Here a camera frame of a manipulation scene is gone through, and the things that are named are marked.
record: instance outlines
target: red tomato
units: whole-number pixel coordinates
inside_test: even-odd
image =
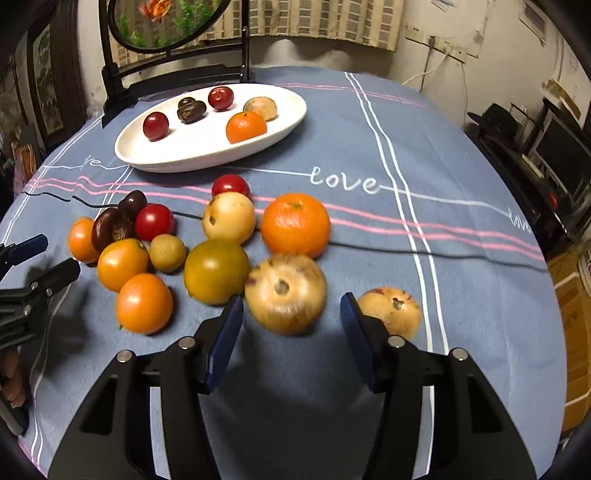
[[[151,141],[160,140],[168,133],[168,118],[162,112],[152,112],[145,118],[143,128]]]
[[[251,195],[248,183],[242,177],[232,175],[231,173],[222,175],[213,182],[212,197],[224,192],[238,192],[242,193],[245,197],[250,197]]]
[[[209,92],[207,101],[216,110],[225,110],[234,103],[234,92],[230,87],[215,87]]]
[[[154,237],[171,233],[174,227],[173,213],[158,203],[147,204],[135,221],[135,234],[140,240],[151,242]]]

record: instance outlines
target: tablecloth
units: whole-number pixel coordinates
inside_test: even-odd
[[[204,421],[226,480],[360,478],[383,398],[361,383],[339,320],[339,299],[394,285],[417,299],[415,344],[467,349],[496,389],[541,475],[558,441],[566,392],[560,314],[544,258],[515,200],[464,133],[424,96],[389,80],[305,67],[256,70],[256,81],[291,89],[307,102],[304,121],[249,158],[183,174],[149,174],[121,163],[123,127],[158,99],[138,103],[106,128],[94,118],[45,161],[0,225],[4,243],[38,233],[49,249],[13,268],[3,287],[69,256],[79,216],[95,217],[134,189],[169,206],[189,247],[204,240],[196,216],[214,179],[238,173],[259,211],[286,192],[320,199],[332,245],[319,259],[329,282],[326,311],[312,335],[284,338],[250,314],[226,376],[202,397]],[[196,141],[207,141],[196,138]],[[268,253],[257,236],[255,265]],[[69,421],[104,367],[122,349],[160,351],[192,335],[220,309],[188,297],[182,275],[163,275],[176,312],[154,336],[118,329],[114,293],[96,269],[51,304],[43,339],[22,348],[31,367],[31,426],[21,447],[47,473]],[[167,476],[153,395],[157,473]],[[425,391],[415,476],[429,464],[433,397]]]

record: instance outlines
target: round mirror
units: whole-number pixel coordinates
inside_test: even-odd
[[[112,0],[111,33],[137,53],[160,53],[181,47],[204,33],[230,0]]]

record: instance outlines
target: mandarin orange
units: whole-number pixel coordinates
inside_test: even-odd
[[[275,253],[321,256],[330,238],[324,205],[305,193],[288,193],[270,204],[261,219],[261,236]]]
[[[256,112],[240,112],[226,124],[226,136],[231,144],[244,142],[267,133],[267,122]]]

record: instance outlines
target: mirror frame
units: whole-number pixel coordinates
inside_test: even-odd
[[[170,45],[166,45],[164,47],[138,47],[125,41],[125,39],[120,35],[119,29],[117,28],[117,23],[115,21],[115,6],[117,5],[118,1],[119,0],[112,0],[109,2],[109,6],[107,8],[107,23],[109,26],[109,30],[111,31],[111,34],[119,43],[119,45],[136,53],[165,53],[170,52],[175,48],[182,47],[183,45],[195,40],[195,38],[205,33],[207,29],[209,29],[209,27],[211,27],[215,22],[219,20],[219,18],[226,11],[232,0],[222,0],[220,4],[217,6],[213,15],[209,17],[209,19],[203,25],[201,25],[201,27],[195,30],[195,32],[191,33],[187,37],[182,38],[178,42],[171,43]]]

